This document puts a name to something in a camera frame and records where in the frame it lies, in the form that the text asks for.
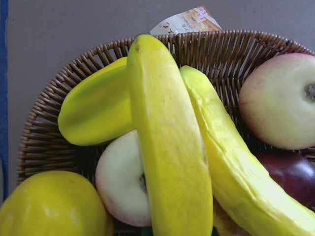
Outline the yellow lemon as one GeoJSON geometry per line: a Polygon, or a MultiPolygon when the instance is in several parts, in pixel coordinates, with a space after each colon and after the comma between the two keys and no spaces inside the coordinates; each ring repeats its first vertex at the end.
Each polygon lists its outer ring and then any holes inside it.
{"type": "Polygon", "coordinates": [[[36,174],[0,208],[2,236],[112,236],[114,231],[95,187],[73,172],[36,174]]]}

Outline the pink white peach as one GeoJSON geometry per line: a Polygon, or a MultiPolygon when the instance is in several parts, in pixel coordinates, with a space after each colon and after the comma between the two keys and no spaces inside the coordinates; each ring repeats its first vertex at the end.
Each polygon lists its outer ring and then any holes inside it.
{"type": "Polygon", "coordinates": [[[314,56],[267,60],[246,78],[238,104],[245,125],[264,143],[289,150],[314,147],[314,56]]]}

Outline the paper price tag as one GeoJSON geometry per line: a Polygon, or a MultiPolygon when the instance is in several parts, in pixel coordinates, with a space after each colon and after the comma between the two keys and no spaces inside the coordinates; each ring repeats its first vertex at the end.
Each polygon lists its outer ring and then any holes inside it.
{"type": "Polygon", "coordinates": [[[151,29],[151,35],[179,34],[188,32],[220,31],[219,23],[205,6],[170,16],[151,29]]]}

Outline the yellow star fruit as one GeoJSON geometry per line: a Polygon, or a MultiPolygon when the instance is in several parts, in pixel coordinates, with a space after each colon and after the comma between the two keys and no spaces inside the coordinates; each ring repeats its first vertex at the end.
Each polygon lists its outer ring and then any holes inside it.
{"type": "Polygon", "coordinates": [[[94,146],[133,130],[127,78],[123,57],[76,85],[58,117],[63,137],[77,146],[94,146]]]}

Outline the yellow banana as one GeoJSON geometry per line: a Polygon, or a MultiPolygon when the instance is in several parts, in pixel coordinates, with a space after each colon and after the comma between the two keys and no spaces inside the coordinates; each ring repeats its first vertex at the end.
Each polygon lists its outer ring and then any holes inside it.
{"type": "Polygon", "coordinates": [[[207,152],[213,195],[253,236],[312,236],[315,214],[289,196],[250,152],[208,77],[183,66],[207,152]]]}
{"type": "Polygon", "coordinates": [[[136,37],[127,57],[153,233],[209,236],[213,197],[207,158],[178,66],[158,39],[136,37]]]}

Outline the dark purple plum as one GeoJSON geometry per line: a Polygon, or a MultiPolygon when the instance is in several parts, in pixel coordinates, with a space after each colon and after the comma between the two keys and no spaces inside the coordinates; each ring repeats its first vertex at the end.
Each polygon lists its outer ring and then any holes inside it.
{"type": "Polygon", "coordinates": [[[315,205],[315,166],[298,153],[266,151],[255,154],[270,177],[302,205],[315,205]]]}

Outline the pale green apple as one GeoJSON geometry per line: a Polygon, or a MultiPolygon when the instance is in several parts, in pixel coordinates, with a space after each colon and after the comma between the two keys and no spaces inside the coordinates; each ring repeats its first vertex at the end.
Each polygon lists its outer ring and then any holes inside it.
{"type": "Polygon", "coordinates": [[[95,184],[114,218],[136,227],[152,225],[137,130],[107,146],[96,166],[95,184]]]}

